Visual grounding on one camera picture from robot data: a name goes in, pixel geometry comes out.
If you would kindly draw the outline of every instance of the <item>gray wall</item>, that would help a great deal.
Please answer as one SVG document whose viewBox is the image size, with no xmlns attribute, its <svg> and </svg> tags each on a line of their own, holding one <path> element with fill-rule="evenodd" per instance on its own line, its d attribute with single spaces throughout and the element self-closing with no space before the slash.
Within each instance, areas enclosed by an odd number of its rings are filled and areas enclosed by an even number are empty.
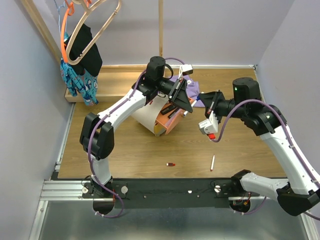
<svg viewBox="0 0 320 240">
<path fill-rule="evenodd" d="M 65 84 L 20 1 L 0 7 L 0 239 L 29 238 L 70 113 Z"/>
<path fill-rule="evenodd" d="M 58 22 L 54 0 L 38 1 L 47 3 Z M 192 64 L 257 64 L 293 1 L 164 0 L 163 54 Z M 117 2 L 106 1 L 87 19 L 94 34 Z M 159 52 L 158 0 L 122 2 L 121 10 L 97 41 L 103 64 L 146 64 Z M 81 6 L 75 10 L 68 18 L 68 33 L 72 33 L 83 14 Z M 63 16 L 65 10 L 62 8 L 61 12 Z"/>
<path fill-rule="evenodd" d="M 295 140 L 318 172 L 319 10 L 320 1 L 295 0 L 257 69 L 266 101 L 283 112 Z M 320 206 L 312 212 L 320 217 Z"/>
</svg>

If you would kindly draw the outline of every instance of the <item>purple cloth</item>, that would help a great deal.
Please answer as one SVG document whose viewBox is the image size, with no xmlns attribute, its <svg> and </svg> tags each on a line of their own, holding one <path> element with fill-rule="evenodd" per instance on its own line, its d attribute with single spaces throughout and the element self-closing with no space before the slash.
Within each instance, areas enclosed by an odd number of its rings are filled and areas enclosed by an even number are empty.
<svg viewBox="0 0 320 240">
<path fill-rule="evenodd" d="M 170 81 L 175 82 L 178 79 L 178 75 L 173 76 Z M 196 100 L 200 91 L 199 91 L 199 83 L 197 81 L 193 81 L 189 76 L 186 78 L 187 85 L 186 85 L 186 94 L 189 98 Z M 197 101 L 194 105 L 196 108 L 204 108 L 205 105 L 201 100 Z"/>
</svg>

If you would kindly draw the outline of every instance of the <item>blue floral fabric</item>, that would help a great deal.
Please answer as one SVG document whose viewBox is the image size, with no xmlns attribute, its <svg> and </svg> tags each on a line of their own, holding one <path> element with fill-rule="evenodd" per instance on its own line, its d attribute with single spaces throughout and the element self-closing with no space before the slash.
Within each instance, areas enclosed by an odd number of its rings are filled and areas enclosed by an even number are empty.
<svg viewBox="0 0 320 240">
<path fill-rule="evenodd" d="M 73 97 L 77 96 L 77 91 L 83 97 L 85 105 L 92 106 L 98 104 L 96 99 L 98 82 L 97 78 L 90 75 L 87 70 L 84 70 L 83 75 L 77 75 L 73 68 L 61 59 L 60 63 L 61 76 Z"/>
</svg>

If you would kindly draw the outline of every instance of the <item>wooden tabletop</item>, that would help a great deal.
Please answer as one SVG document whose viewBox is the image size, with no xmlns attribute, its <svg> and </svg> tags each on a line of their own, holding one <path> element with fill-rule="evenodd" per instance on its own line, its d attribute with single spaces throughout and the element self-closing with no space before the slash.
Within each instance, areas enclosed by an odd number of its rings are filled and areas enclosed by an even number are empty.
<svg viewBox="0 0 320 240">
<path fill-rule="evenodd" d="M 199 82 L 201 92 L 220 89 L 226 99 L 233 97 L 232 81 L 240 77 L 255 79 L 255 74 L 252 69 L 195 69 L 192 75 L 193 80 Z M 89 112 L 97 114 L 112 104 L 100 102 L 93 107 L 76 104 L 59 178 L 80 179 L 91 174 L 87 154 L 79 143 L 84 118 Z M 239 119 L 229 120 L 219 143 L 209 141 L 199 131 L 198 123 L 204 119 L 204 108 L 194 108 L 168 135 L 156 137 L 132 117 L 127 118 L 115 132 L 115 147 L 109 156 L 112 176 L 231 177 L 243 169 L 265 177 L 285 176 L 267 145 Z M 215 163 L 210 171 L 213 155 Z M 175 166 L 169 167 L 166 163 L 175 163 Z"/>
</svg>

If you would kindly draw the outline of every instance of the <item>clothes hanger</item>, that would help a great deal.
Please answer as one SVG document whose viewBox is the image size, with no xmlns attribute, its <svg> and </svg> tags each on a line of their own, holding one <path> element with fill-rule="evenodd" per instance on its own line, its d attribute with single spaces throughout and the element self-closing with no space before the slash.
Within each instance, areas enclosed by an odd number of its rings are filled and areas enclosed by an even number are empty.
<svg viewBox="0 0 320 240">
<path fill-rule="evenodd" d="M 84 9 L 84 14 L 82 16 L 82 18 L 80 19 L 80 21 L 78 22 L 78 24 L 75 26 L 75 29 L 73 30 L 73 33 L 69 39 L 69 43 L 66 46 L 65 49 L 65 44 L 64 44 L 64 31 L 63 34 L 61 34 L 61 38 L 60 38 L 60 43 L 61 43 L 61 52 L 62 52 L 62 57 L 65 63 L 68 63 L 70 65 L 76 65 L 78 64 L 81 59 L 87 54 L 87 52 L 90 50 L 90 48 L 96 43 L 96 41 L 98 40 L 98 38 L 101 36 L 101 34 L 104 32 L 104 30 L 106 30 L 106 28 L 108 27 L 108 25 L 111 23 L 111 21 L 113 20 L 113 18 L 115 17 L 115 15 L 118 13 L 118 11 L 121 8 L 122 5 L 122 0 L 118 0 L 118 6 L 116 7 L 116 9 L 114 10 L 114 12 L 111 14 L 111 16 L 108 18 L 108 20 L 104 23 L 104 25 L 102 26 L 102 28 L 99 30 L 99 32 L 94 36 L 94 38 L 90 41 L 90 43 L 85 47 L 85 49 L 82 51 L 82 53 L 80 54 L 80 56 L 78 56 L 75 60 L 71 60 L 70 59 L 70 51 L 71 48 L 74 44 L 74 41 L 76 39 L 76 36 L 78 35 L 78 32 L 80 30 L 80 28 L 82 27 L 82 25 L 84 24 L 84 22 L 86 21 L 86 19 L 89 17 L 89 15 L 103 2 L 105 2 L 106 0 L 98 0 L 96 1 L 94 4 L 92 4 L 89 7 L 89 4 L 91 4 L 91 0 L 71 0 L 70 5 L 67 3 L 67 0 L 64 0 L 66 2 L 66 5 L 68 6 L 65 14 L 64 14 L 64 18 L 63 18 L 63 22 L 62 22 L 62 29 L 65 29 L 65 25 L 66 25 L 66 21 L 67 21 L 67 17 L 71 16 L 72 14 L 74 14 L 75 9 L 74 9 L 74 3 L 75 4 L 81 4 L 83 9 Z"/>
</svg>

